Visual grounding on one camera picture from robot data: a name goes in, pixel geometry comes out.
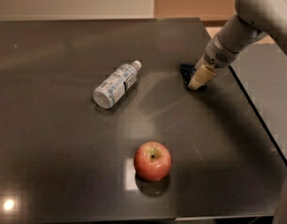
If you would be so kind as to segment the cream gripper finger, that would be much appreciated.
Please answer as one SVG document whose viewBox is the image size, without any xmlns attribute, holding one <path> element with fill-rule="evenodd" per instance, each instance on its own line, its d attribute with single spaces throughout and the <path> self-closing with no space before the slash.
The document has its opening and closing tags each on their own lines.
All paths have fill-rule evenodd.
<svg viewBox="0 0 287 224">
<path fill-rule="evenodd" d="M 208 81 L 215 77 L 216 73 L 214 70 L 214 65 L 206 62 L 203 58 L 201 58 L 195 68 L 195 73 L 193 74 L 190 82 L 188 84 L 188 88 L 190 90 L 196 91 L 201 86 L 205 85 Z"/>
</svg>

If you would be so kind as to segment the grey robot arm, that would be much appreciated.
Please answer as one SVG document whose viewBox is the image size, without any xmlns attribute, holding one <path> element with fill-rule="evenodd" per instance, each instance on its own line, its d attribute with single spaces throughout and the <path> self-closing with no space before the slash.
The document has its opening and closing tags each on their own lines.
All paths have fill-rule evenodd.
<svg viewBox="0 0 287 224">
<path fill-rule="evenodd" d="M 287 57 L 287 0 L 235 0 L 236 14 L 208 42 L 193 66 L 187 88 L 196 91 L 217 68 L 235 61 L 247 46 L 270 36 Z"/>
</svg>

